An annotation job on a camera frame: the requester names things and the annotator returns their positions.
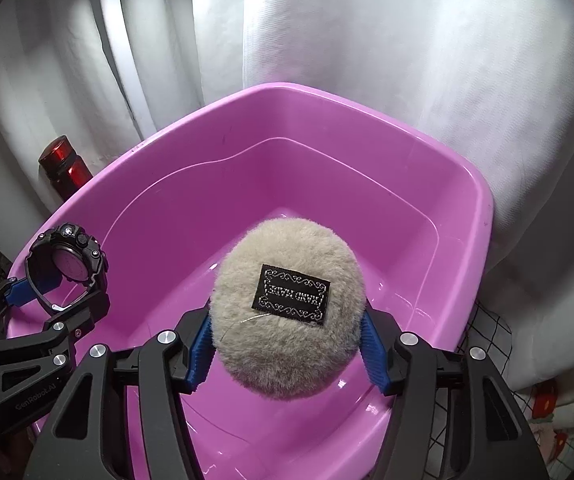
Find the beige plush sloth pouch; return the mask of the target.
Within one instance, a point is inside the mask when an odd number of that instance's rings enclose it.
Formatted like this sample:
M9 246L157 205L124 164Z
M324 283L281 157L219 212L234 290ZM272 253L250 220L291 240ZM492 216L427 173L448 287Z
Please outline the beige plush sloth pouch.
M308 219L259 223L224 257L210 295L225 370L269 399L308 398L359 349L363 274L348 244Z

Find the pink fuzzy strawberry headband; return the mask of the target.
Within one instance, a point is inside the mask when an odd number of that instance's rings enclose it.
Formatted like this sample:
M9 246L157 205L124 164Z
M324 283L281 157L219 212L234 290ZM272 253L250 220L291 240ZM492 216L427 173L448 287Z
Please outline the pink fuzzy strawberry headband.
M557 398L558 387L555 379L539 382L531 390L531 400L534 404L531 408L529 426L547 464L560 456L569 438L566 431L555 429L553 425Z

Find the pink plastic tub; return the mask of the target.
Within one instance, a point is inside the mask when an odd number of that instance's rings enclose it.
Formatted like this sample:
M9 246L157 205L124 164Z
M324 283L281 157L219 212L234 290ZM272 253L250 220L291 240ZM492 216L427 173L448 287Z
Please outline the pink plastic tub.
M482 428L487 361L454 349L493 217L444 144L297 84L261 84L132 148L17 256L14 342L66 328L73 374L29 479L421 479L435 393Z

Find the red metal bottle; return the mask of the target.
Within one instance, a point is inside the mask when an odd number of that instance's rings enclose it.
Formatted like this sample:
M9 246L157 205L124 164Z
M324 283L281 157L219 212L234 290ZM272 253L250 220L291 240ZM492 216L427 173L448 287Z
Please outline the red metal bottle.
M38 163L64 202L93 179L83 158L66 136L58 136L50 142L40 154Z

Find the black-grid white bedsheet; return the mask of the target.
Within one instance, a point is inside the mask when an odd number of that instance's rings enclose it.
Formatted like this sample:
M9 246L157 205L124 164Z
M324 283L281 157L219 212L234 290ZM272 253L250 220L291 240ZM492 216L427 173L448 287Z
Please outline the black-grid white bedsheet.
M508 324L475 304L456 347L464 379L437 391L425 479L574 479L574 438L532 418L553 390L513 392Z

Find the white curtain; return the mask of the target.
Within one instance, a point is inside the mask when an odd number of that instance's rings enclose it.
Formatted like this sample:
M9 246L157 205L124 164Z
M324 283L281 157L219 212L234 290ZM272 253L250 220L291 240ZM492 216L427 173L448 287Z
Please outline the white curtain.
M487 179L482 289L508 321L514 389L574 403L574 0L120 0L156 129L253 84L289 81L433 136ZM99 0L0 4L0 251L57 208L38 170L67 136L93 171L147 136Z

